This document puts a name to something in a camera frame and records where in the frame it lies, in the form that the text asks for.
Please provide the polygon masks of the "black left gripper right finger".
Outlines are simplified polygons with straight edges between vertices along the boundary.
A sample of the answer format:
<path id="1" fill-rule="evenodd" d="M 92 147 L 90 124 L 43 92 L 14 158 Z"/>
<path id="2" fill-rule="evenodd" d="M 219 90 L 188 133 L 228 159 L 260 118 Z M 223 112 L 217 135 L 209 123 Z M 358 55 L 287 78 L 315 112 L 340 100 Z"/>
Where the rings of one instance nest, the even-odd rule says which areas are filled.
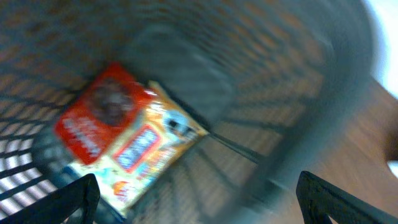
<path id="1" fill-rule="evenodd" d="M 396 217 L 309 171 L 300 173 L 296 195 L 305 224 L 397 224 Z"/>

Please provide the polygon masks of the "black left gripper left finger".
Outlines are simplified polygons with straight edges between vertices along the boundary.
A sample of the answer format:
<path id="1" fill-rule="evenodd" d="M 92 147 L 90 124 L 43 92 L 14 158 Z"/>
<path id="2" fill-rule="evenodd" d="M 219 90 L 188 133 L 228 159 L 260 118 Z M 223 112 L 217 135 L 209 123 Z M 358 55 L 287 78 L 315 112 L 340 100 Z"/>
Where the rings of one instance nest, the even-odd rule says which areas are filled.
<path id="1" fill-rule="evenodd" d="M 9 224 L 94 222 L 100 189 L 94 174 L 87 174 L 40 201 L 1 220 Z"/>

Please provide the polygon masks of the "red Hacks candy bag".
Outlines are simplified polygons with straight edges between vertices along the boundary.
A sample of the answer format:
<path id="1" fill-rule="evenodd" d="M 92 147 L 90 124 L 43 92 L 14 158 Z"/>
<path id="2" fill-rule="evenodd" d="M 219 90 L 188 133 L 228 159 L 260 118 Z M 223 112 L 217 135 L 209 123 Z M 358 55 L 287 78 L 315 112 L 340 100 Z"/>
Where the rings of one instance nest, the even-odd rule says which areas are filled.
<path id="1" fill-rule="evenodd" d="M 120 63 L 111 63 L 60 116 L 55 132 L 78 160 L 90 165 L 152 99 Z"/>

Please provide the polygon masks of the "yellow snack chip bag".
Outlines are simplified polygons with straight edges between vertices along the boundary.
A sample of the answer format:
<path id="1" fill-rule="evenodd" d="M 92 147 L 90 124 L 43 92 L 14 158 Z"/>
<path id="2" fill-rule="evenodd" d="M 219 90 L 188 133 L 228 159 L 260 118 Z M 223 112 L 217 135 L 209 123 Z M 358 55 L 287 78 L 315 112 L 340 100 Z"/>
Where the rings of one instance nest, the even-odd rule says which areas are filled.
<path id="1" fill-rule="evenodd" d="M 79 177 L 94 174 L 102 199 L 123 218 L 168 166 L 208 134 L 159 83 L 150 81 L 146 92 L 152 101 L 108 152 L 92 165 L 68 165 Z"/>

